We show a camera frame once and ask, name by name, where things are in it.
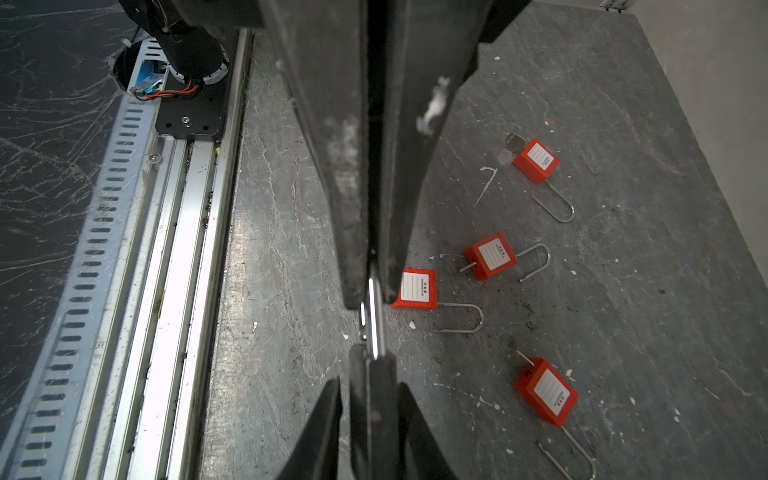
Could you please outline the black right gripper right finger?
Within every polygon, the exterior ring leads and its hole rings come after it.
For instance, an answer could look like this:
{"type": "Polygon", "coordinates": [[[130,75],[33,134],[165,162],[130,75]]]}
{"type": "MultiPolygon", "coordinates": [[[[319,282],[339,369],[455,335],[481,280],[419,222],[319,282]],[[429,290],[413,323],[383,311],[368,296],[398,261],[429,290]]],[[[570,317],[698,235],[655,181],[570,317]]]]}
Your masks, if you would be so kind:
{"type": "Polygon", "coordinates": [[[407,384],[398,385],[398,479],[451,479],[458,477],[442,454],[407,384]]]}

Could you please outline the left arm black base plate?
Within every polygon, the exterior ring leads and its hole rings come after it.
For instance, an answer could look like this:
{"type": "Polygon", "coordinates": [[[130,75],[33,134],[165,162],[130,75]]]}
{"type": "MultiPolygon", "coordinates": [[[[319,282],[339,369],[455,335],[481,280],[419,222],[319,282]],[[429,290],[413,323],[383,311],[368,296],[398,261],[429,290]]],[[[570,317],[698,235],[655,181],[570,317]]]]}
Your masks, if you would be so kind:
{"type": "Polygon", "coordinates": [[[179,140],[220,140],[225,132],[229,92],[225,79],[204,85],[187,99],[161,99],[155,130],[179,140]]]}

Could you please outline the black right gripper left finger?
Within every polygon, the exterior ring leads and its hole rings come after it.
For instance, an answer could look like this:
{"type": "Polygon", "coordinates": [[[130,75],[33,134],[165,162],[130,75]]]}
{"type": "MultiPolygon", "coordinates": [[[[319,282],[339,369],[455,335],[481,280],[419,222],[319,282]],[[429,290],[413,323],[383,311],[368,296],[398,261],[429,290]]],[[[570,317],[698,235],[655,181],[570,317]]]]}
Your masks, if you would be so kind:
{"type": "Polygon", "coordinates": [[[326,382],[279,480],[335,480],[338,475],[339,429],[343,413],[338,378],[326,382]]]}

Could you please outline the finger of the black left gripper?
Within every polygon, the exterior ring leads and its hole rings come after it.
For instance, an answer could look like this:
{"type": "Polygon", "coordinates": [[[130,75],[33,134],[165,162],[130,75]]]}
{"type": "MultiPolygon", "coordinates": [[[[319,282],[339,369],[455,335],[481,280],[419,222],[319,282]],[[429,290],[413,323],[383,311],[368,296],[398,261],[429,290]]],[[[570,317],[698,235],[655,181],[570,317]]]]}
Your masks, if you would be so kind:
{"type": "Polygon", "coordinates": [[[422,184],[469,67],[489,1],[393,1],[386,9],[377,269],[400,291],[422,184]]]}
{"type": "Polygon", "coordinates": [[[260,7],[328,201],[342,302],[354,310],[367,275],[365,5],[263,1],[260,7]]]}

